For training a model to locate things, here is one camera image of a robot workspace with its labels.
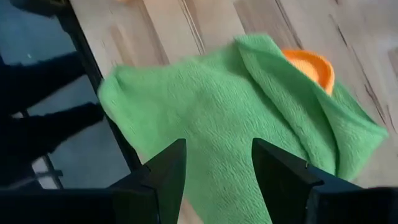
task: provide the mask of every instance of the wooden table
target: wooden table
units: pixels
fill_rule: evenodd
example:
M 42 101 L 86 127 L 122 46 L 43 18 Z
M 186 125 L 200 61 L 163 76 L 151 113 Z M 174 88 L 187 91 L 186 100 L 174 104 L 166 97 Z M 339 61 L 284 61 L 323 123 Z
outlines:
M 71 0 L 106 76 L 114 65 L 174 63 L 266 32 L 281 48 L 330 60 L 336 76 L 390 138 L 355 182 L 398 185 L 398 1 L 396 0 Z

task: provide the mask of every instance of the microfiber towel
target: microfiber towel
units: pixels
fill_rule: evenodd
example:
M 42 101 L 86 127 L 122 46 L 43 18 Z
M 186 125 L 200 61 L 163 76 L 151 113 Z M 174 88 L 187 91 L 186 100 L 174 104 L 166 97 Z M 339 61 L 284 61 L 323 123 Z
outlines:
M 146 159 L 187 139 L 184 194 L 204 223 L 271 223 L 253 138 L 352 180 L 387 136 L 342 84 L 327 95 L 266 35 L 165 67 L 116 67 L 98 94 Z

